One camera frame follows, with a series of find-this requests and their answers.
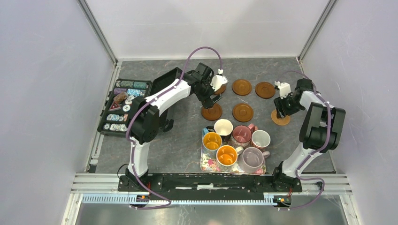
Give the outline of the cork coaster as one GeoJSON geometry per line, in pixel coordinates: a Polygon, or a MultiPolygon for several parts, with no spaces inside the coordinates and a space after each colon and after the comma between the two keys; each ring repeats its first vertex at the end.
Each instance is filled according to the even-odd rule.
{"type": "Polygon", "coordinates": [[[276,109],[274,109],[271,113],[271,119],[275,124],[277,124],[279,126],[285,126],[285,125],[289,124],[291,117],[286,116],[284,118],[278,118],[277,111],[276,111],[276,109]]]}

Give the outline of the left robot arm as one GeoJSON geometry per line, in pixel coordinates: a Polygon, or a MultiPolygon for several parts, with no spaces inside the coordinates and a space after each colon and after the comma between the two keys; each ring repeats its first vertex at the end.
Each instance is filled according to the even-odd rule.
{"type": "Polygon", "coordinates": [[[215,72],[199,63],[195,70],[188,72],[178,67],[168,71],[154,80],[149,96],[133,99],[130,109],[133,117],[126,132],[126,138],[130,141],[126,176],[132,188],[142,191],[147,186],[145,174],[148,172],[150,143],[159,131],[173,127],[173,120],[166,123],[169,108],[191,95],[195,95],[204,108],[211,108],[222,98],[215,92],[227,83],[222,69],[215,72]]]}

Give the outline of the wooden coaster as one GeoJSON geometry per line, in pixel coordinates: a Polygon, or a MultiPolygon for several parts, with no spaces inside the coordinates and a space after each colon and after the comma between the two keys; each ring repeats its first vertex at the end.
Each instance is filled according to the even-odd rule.
{"type": "Polygon", "coordinates": [[[222,107],[219,104],[214,104],[211,108],[201,108],[201,115],[208,121],[215,121],[222,116],[222,107]]]}
{"type": "Polygon", "coordinates": [[[254,111],[250,105],[240,103],[233,107],[232,116],[239,122],[249,122],[254,116],[254,111]]]}
{"type": "Polygon", "coordinates": [[[252,91],[252,85],[246,79],[237,79],[232,84],[232,90],[239,96],[246,96],[252,91]]]}
{"type": "Polygon", "coordinates": [[[222,94],[227,88],[227,84],[223,84],[214,94],[219,95],[222,94]]]}
{"type": "Polygon", "coordinates": [[[260,98],[269,99],[275,95],[276,90],[271,83],[260,82],[256,85],[255,92],[260,98]]]}

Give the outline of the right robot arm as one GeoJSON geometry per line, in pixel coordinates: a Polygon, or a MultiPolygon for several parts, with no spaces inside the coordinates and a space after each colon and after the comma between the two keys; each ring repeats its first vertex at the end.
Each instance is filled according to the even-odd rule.
{"type": "Polygon", "coordinates": [[[272,174],[272,188],[284,191],[299,184],[302,171],[316,157],[338,146],[346,111],[326,101],[307,78],[299,79],[294,90],[288,83],[276,81],[275,89],[279,92],[279,97],[274,99],[278,119],[306,110],[299,145],[272,174]]]}

